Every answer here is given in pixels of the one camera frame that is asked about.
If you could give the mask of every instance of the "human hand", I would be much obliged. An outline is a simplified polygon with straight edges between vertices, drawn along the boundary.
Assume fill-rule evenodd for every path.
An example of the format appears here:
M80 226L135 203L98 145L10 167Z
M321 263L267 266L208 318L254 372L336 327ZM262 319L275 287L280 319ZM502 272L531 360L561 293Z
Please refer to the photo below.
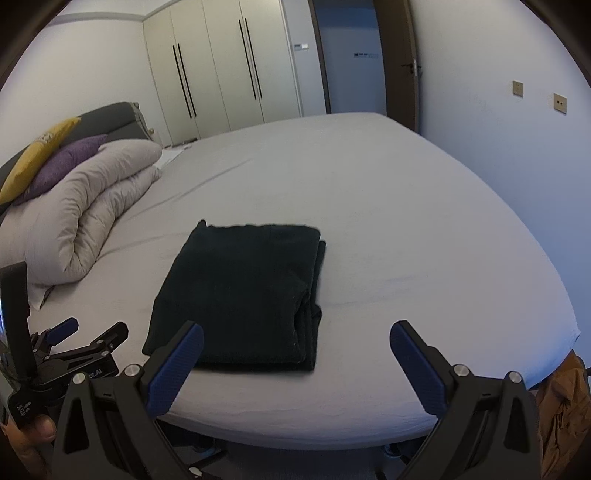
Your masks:
M51 443L56 438L56 424L46 415L40 415L35 422L19 430L12 419L7 425L0 423L12 449L29 473L39 480L49 479L49 470L37 450L38 445Z

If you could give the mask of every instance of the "folded black cloth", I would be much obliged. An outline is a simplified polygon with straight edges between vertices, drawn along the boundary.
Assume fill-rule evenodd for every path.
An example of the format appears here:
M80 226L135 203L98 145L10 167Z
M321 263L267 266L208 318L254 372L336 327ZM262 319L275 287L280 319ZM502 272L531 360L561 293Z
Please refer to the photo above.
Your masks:
M154 301L143 353L191 320L205 334L199 366L313 370L325 249L307 226L219 228L202 220Z

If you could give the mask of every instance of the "wall switch plate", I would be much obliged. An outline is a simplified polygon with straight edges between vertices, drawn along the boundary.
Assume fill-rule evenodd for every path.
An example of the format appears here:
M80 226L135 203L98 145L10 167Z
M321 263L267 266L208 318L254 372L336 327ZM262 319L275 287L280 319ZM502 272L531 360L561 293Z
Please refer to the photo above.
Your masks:
M558 110L566 115L566 102L566 97L563 97L558 93L554 94L554 110Z
M523 83L513 80L513 95L523 97Z

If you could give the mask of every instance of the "wardrobe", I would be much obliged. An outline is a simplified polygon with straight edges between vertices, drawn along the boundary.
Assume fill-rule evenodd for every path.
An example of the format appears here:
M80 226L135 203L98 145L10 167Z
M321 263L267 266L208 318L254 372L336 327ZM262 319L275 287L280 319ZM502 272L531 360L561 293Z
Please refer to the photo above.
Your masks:
M280 0L181 0L144 35L174 144L300 116Z

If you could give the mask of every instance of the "gray fitted sheet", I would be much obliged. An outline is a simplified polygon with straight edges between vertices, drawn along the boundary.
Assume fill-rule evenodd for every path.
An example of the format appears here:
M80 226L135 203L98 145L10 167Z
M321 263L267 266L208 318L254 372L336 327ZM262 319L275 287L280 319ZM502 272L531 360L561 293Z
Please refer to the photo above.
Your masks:
M32 329L69 316L88 342L122 320L120 368L143 363L154 297L198 221L303 223L327 242L312 373L195 370L167 420L269 447L344 449L426 432L388 343L408 319L477 375L533 385L579 334L564 286L513 211L466 167L383 116L347 113L199 141L114 226L82 281L57 287Z

